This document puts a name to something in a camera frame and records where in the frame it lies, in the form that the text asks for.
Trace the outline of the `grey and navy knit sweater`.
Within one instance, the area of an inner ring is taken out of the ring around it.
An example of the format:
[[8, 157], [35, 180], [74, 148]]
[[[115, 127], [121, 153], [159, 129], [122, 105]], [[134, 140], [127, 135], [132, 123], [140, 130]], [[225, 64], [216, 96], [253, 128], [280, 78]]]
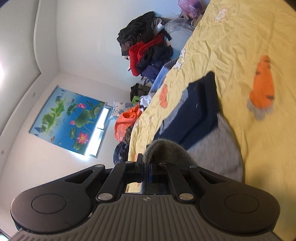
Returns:
[[243, 181], [242, 156], [221, 113], [214, 72], [183, 91], [179, 103], [147, 146], [144, 162], [171, 162], [181, 170], [198, 166]]

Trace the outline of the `pile of dark and red clothes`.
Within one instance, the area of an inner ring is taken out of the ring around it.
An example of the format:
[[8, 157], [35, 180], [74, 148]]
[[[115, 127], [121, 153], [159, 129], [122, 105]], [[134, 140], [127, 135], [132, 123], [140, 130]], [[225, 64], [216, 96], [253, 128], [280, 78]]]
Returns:
[[117, 37], [121, 55], [129, 61], [133, 76], [156, 78], [161, 67], [173, 56], [173, 48], [166, 43], [171, 40], [165, 30], [165, 21], [149, 11], [133, 19], [122, 28]]

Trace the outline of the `dark floral garment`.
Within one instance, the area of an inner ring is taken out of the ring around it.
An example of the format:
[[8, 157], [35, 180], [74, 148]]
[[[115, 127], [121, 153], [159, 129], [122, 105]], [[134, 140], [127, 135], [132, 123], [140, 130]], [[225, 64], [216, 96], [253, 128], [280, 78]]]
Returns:
[[124, 142], [120, 142], [116, 146], [113, 153], [114, 165], [128, 161], [128, 152], [129, 152], [129, 145]]

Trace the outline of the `lotus painting window blind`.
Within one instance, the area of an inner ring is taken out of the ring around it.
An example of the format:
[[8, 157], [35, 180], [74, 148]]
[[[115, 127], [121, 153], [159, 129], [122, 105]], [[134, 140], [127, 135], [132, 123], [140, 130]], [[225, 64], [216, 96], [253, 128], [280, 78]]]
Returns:
[[29, 133], [68, 151], [84, 155], [105, 102], [56, 86]]

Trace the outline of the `orange plastic bag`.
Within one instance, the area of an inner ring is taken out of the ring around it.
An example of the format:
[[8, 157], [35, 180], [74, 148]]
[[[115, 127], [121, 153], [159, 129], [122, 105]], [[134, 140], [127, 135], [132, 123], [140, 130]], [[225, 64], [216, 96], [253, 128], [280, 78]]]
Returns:
[[126, 129], [133, 126], [142, 114], [139, 104], [121, 113], [114, 125], [114, 136], [118, 142], [122, 142], [125, 137]]

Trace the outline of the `yellow patterned bed quilt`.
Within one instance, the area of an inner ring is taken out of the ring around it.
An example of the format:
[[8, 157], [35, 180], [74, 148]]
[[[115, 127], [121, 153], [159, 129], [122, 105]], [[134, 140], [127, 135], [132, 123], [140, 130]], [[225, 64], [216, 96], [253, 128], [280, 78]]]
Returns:
[[[273, 108], [256, 120], [247, 108], [260, 59], [268, 56]], [[280, 204], [275, 233], [295, 239], [295, 11], [284, 1], [210, 1], [177, 65], [136, 121], [128, 158], [152, 142], [182, 92], [214, 72], [222, 113], [232, 127], [248, 185]]]

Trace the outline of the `clear plastic bag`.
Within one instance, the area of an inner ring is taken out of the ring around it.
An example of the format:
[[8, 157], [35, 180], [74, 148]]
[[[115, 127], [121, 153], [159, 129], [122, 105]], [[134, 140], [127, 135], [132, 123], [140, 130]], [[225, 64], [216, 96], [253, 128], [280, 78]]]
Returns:
[[171, 58], [175, 59], [180, 56], [180, 52], [193, 34], [195, 27], [189, 24], [187, 19], [177, 18], [167, 22], [164, 29], [171, 37], [170, 40], [166, 39], [166, 43], [172, 47]]

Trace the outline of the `pink plastic bag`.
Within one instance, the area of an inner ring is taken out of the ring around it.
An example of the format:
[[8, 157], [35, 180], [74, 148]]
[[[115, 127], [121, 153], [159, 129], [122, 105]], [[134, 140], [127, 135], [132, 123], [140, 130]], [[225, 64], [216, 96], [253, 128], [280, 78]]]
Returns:
[[178, 0], [182, 12], [191, 19], [197, 19], [204, 9], [199, 0]]

